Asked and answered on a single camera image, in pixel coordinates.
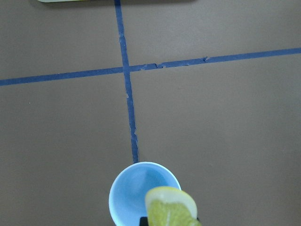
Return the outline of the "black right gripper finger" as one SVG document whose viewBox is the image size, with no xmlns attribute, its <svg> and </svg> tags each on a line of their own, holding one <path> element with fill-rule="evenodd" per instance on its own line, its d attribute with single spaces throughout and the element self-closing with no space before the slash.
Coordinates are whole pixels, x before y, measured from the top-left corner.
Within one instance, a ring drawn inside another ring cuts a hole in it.
<svg viewBox="0 0 301 226">
<path fill-rule="evenodd" d="M 139 226 L 148 226 L 148 218 L 147 217 L 141 217 Z"/>
</svg>

